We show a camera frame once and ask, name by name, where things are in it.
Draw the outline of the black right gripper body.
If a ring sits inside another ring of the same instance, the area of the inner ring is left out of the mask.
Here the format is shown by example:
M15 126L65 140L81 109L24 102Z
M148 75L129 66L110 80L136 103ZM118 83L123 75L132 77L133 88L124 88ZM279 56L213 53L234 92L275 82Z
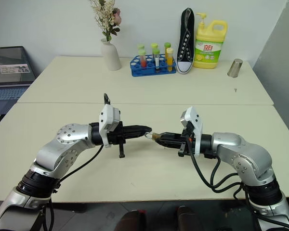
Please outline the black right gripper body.
M192 145L194 144L194 126L189 121L187 122L186 127L183 129L180 139L181 139L181 146L178 151L179 157L184 157L185 155L194 154Z

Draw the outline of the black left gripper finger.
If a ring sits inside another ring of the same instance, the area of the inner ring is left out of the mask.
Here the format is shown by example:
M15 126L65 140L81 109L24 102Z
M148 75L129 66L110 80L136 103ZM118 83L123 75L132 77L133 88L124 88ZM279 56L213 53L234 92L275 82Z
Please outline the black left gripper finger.
M151 131L152 131L152 128L148 126L142 126L142 125L124 126L124 132L126 133L135 133L135 132L146 133L146 132L151 132Z
M134 138L144 136L145 134L146 134L146 131L125 132L124 139L134 139Z

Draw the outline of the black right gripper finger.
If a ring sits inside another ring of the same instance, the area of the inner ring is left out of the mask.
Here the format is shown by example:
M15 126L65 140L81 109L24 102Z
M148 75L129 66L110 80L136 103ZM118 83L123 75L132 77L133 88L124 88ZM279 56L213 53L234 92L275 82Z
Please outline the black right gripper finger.
M160 140L181 140L181 134L173 132L163 132L159 135Z
M172 139L155 139L155 142L161 146L174 149L180 149L183 143L181 140L172 140Z

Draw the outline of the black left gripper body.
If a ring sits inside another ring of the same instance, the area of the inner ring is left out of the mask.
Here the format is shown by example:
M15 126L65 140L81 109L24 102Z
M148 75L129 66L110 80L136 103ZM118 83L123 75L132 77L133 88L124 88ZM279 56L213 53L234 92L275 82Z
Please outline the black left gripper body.
M104 93L104 103L110 104L110 99L106 93ZM119 158L124 158L123 144L125 143L125 139L123 138L123 125L121 121L114 131L108 133L107 137L110 144L119 145Z

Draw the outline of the brass padlock with steel shackle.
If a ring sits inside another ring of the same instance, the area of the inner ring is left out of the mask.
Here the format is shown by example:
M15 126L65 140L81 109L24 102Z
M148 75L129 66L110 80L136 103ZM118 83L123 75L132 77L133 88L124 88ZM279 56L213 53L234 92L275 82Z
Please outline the brass padlock with steel shackle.
M155 132L146 132L144 136L148 139L156 141L156 140L161 139L162 134L155 133Z

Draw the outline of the blue test tube rack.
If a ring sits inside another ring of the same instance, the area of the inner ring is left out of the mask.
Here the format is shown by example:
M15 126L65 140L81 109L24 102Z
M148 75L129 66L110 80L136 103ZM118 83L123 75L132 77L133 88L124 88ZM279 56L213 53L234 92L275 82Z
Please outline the blue test tube rack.
M130 61L131 74L133 77L166 75L176 73L176 62L172 61L172 70L168 70L168 64L165 59L165 54L159 56L159 66L156 67L156 62L152 55L145 55L146 67L142 67L140 55L135 56Z

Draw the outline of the green capped red liquid tube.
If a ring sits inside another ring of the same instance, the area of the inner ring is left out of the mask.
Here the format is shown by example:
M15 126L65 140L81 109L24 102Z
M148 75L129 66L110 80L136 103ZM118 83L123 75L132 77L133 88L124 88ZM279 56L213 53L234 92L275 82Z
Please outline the green capped red liquid tube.
M146 51L144 49L139 49L138 54L139 54L139 58L140 58L141 68L146 68L147 67Z

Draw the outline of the green capped white label tube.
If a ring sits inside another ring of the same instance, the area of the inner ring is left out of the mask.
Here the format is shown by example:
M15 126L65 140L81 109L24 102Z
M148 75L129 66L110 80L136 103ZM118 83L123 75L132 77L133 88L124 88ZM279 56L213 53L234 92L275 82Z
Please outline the green capped white label tube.
M155 62L155 70L156 73L160 72L160 67L159 67L159 57L160 57L160 51L158 48L154 48L153 49L153 58L154 58L154 62Z

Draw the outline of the yellow capped orange liquid tube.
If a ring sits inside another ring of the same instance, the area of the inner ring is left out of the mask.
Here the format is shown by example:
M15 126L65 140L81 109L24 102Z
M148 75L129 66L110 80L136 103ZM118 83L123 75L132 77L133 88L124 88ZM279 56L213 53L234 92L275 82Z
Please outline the yellow capped orange liquid tube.
M173 48L166 49L167 55L167 70L168 72L172 72L173 70Z

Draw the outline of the white ceramic vase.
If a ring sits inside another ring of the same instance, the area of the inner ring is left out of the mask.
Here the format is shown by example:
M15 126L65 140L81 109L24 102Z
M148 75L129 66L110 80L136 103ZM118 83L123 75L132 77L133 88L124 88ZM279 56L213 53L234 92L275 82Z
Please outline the white ceramic vase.
M101 39L101 43L101 52L107 68L111 71L121 69L121 62L115 45L113 45L110 41L107 41L105 38Z

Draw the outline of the stainless steel cup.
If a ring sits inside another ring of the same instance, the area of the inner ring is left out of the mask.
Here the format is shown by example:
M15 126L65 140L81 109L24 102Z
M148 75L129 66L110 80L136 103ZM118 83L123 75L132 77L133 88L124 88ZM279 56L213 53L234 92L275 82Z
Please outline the stainless steel cup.
M238 77L238 73L241 69L242 64L243 61L241 59L234 59L230 66L230 69L227 72L227 75L229 77Z

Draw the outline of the black canvas sneaker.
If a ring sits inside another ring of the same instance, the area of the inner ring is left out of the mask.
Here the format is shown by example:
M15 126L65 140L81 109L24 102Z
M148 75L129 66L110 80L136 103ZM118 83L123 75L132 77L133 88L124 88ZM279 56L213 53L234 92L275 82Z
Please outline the black canvas sneaker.
M195 16L191 8L186 8L181 15L180 39L177 50L177 70L187 74L193 66L195 57Z

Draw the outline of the yellow dish soap bottle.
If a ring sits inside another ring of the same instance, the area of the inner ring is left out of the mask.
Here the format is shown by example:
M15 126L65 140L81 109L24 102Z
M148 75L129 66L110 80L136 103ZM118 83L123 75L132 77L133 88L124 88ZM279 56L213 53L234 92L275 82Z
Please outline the yellow dish soap bottle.
M223 20L213 20L205 25L205 13L197 13L201 21L198 23L195 41L193 66L203 69L214 69L218 65L219 56L225 41L228 24Z

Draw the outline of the dried flower bouquet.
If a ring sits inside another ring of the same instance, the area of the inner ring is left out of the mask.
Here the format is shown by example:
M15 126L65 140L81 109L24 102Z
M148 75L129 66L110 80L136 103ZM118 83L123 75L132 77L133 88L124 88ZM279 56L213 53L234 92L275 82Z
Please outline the dried flower bouquet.
M111 41L111 35L118 35L121 24L121 10L115 7L115 0L88 0L95 14L95 20L102 30L106 41Z

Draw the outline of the grey open laptop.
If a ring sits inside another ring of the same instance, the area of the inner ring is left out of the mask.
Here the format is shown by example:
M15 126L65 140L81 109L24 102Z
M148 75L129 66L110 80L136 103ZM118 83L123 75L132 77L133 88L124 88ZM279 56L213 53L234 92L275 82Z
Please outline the grey open laptop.
M23 46L0 47L0 121L36 77Z

